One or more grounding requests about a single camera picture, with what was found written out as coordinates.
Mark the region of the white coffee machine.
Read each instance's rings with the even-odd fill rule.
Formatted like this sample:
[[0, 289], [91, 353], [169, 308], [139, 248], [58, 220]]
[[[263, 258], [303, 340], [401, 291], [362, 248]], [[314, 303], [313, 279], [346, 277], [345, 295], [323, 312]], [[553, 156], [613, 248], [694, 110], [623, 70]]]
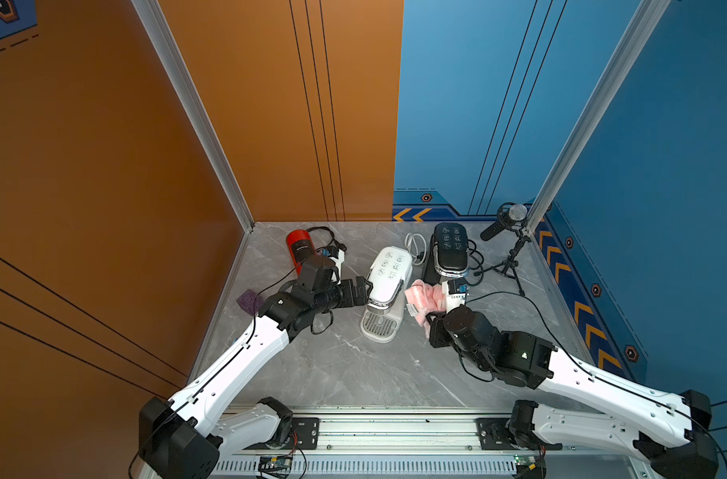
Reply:
[[360, 323], [364, 337], [391, 342], [403, 321], [405, 290], [413, 273], [413, 258], [406, 249], [385, 247], [371, 265], [367, 279], [373, 284]]

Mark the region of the pink cloth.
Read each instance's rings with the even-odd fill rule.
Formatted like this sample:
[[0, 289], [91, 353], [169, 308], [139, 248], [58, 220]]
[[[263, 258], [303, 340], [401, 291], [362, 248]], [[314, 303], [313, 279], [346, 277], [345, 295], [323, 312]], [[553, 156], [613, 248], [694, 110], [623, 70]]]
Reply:
[[446, 312], [446, 298], [441, 285], [429, 285], [417, 279], [405, 290], [405, 299], [409, 314], [424, 329], [429, 327], [427, 322], [429, 313]]

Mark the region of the black coffee machine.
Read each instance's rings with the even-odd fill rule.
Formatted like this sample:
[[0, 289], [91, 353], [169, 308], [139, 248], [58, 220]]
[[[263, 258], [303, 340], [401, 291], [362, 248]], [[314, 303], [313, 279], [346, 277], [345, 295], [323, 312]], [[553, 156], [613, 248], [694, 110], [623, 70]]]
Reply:
[[428, 285], [438, 285], [442, 279], [461, 279], [469, 271], [468, 237], [465, 227], [458, 223], [439, 223], [435, 226], [427, 263], [421, 278]]

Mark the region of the red coffee machine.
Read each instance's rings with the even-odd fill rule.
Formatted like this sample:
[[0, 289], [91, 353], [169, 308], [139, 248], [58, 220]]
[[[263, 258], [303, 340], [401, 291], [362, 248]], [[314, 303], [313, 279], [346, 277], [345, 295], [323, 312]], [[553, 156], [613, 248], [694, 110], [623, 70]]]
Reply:
[[322, 249], [315, 246], [311, 237], [311, 231], [314, 228], [307, 230], [295, 230], [287, 234], [286, 245], [290, 253], [293, 265], [296, 273], [301, 273], [303, 264], [307, 261], [311, 255], [317, 255]]

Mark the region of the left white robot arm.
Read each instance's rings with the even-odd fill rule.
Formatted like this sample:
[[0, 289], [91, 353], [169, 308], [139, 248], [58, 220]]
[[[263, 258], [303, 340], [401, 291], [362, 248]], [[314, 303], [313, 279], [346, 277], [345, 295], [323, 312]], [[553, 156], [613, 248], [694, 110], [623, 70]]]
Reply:
[[208, 369], [169, 399], [152, 398], [142, 407], [137, 458], [162, 478], [206, 478], [224, 452], [292, 447], [293, 412], [273, 397], [230, 418], [223, 414], [317, 315], [362, 307], [372, 291], [366, 277], [342, 279], [327, 257], [305, 259], [299, 277], [264, 301], [245, 333]]

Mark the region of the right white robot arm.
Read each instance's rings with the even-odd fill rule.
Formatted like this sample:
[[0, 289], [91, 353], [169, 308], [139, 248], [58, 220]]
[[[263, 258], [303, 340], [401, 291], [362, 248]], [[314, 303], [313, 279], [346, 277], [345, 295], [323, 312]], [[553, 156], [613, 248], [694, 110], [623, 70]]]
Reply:
[[707, 395], [652, 389], [572, 356], [525, 331], [501, 331], [465, 305], [429, 313], [429, 342], [450, 347], [491, 381], [539, 390], [588, 406], [569, 411], [519, 400], [495, 439], [544, 454], [581, 444], [634, 457], [664, 478], [714, 478], [724, 462], [709, 426]]

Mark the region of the purple block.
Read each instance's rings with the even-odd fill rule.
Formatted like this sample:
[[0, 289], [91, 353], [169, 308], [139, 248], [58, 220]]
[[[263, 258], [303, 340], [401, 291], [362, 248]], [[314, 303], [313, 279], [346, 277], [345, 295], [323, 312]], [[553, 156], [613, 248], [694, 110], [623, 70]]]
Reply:
[[246, 289], [239, 297], [237, 297], [237, 305], [240, 309], [250, 315], [250, 317], [257, 317], [259, 315], [259, 309], [263, 307], [265, 299], [261, 293], [256, 293], [253, 289]]

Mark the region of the black microphone on tripod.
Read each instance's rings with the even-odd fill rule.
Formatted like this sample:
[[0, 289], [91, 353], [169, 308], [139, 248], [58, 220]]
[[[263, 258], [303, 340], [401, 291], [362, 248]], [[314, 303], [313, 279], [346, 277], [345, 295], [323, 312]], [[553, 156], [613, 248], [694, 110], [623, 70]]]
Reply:
[[488, 243], [499, 236], [503, 236], [509, 245], [506, 256], [493, 265], [482, 267], [475, 275], [481, 277], [485, 273], [497, 273], [501, 277], [512, 279], [515, 282], [517, 293], [525, 296], [525, 291], [518, 274], [518, 256], [523, 248], [529, 243], [528, 235], [523, 231], [528, 217], [528, 207], [519, 203], [503, 203], [496, 212], [495, 222], [487, 227], [481, 234], [481, 241]]

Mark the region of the green circuit board right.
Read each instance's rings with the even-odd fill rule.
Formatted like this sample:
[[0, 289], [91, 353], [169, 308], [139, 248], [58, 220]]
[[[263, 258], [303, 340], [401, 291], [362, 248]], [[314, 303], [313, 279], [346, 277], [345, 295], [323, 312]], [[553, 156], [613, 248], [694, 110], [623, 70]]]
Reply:
[[513, 479], [545, 479], [547, 473], [545, 457], [542, 455], [519, 457]]

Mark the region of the green circuit board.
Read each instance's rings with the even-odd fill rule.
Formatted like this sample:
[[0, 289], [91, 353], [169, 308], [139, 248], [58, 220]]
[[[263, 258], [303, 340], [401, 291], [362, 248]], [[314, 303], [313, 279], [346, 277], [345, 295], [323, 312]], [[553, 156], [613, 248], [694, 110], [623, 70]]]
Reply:
[[519, 457], [513, 479], [545, 479], [547, 473], [545, 457], [542, 455]]
[[257, 464], [257, 478], [288, 479], [293, 470], [291, 455], [260, 456]]

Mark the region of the green circuit board left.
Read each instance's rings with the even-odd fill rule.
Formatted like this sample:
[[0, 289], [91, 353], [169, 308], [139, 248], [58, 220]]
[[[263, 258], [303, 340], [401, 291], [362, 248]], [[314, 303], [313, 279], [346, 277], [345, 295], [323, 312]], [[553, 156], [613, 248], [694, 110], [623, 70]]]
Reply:
[[288, 479], [293, 470], [291, 455], [260, 456], [257, 464], [257, 478]]

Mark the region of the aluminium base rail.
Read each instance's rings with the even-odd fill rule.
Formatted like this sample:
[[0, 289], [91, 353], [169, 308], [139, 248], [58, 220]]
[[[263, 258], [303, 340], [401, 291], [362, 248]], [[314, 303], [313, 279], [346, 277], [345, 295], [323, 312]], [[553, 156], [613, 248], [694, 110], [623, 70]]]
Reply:
[[539, 454], [495, 434], [507, 419], [481, 411], [306, 409], [293, 412], [294, 445], [254, 445], [221, 454], [206, 478], [257, 478], [260, 456], [291, 455], [289, 478], [512, 478], [519, 457], [545, 457], [546, 477], [576, 477], [595, 468], [618, 478], [652, 478], [640, 460], [578, 444]]

